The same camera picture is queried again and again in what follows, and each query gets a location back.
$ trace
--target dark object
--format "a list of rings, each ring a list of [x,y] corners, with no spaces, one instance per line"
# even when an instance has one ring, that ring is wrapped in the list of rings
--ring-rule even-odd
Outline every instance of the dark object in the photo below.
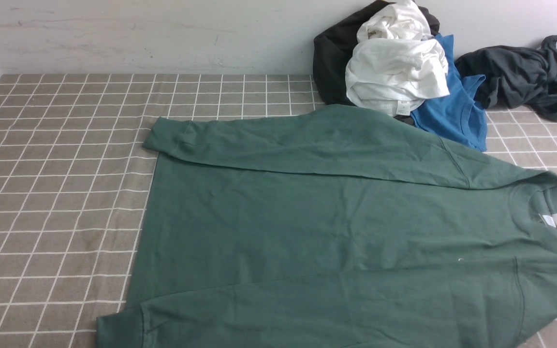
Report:
[[[557,122],[557,35],[540,49],[493,46],[462,55],[455,62],[462,77],[485,75],[476,101],[484,108],[528,105],[539,116]]]
[[[313,79],[319,91],[319,97],[327,105],[343,104],[353,105],[345,93],[345,67],[352,57],[354,47],[358,44],[356,33],[360,26],[369,20],[375,13],[391,3],[377,0],[364,9],[350,15],[334,26],[326,29],[314,40],[315,51],[313,54]],[[429,10],[418,7],[427,18],[431,34],[437,35],[440,22]],[[395,118],[414,125],[411,117],[397,116]]]

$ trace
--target green sweatshirt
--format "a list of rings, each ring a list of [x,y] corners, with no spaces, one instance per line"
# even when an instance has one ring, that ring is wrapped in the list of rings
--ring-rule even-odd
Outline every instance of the green sweatshirt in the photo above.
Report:
[[[350,106],[159,119],[100,348],[515,348],[557,317],[557,176]]]

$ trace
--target blue t-shirt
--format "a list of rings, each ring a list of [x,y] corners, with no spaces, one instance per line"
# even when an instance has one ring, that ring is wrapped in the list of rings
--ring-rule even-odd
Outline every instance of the blue t-shirt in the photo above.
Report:
[[[444,48],[448,61],[446,83],[450,95],[427,99],[411,113],[416,127],[437,134],[457,143],[485,151],[487,123],[484,109],[474,101],[478,86],[484,75],[467,76],[461,79],[453,62],[454,37],[435,37]]]

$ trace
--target white wall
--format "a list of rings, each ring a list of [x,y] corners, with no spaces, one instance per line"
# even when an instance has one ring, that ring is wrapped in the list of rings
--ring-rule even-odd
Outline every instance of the white wall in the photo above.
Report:
[[[0,0],[0,73],[309,73],[370,0]],[[555,0],[419,0],[460,55],[557,34]]]

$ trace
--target pile of clothes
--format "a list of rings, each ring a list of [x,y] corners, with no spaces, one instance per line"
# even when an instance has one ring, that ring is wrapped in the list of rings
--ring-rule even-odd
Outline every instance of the pile of clothes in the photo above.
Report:
[[[319,34],[313,77],[327,104],[378,110],[485,151],[485,109],[530,106],[557,122],[557,36],[540,49],[493,46],[454,61],[453,35],[412,0],[376,0]]]

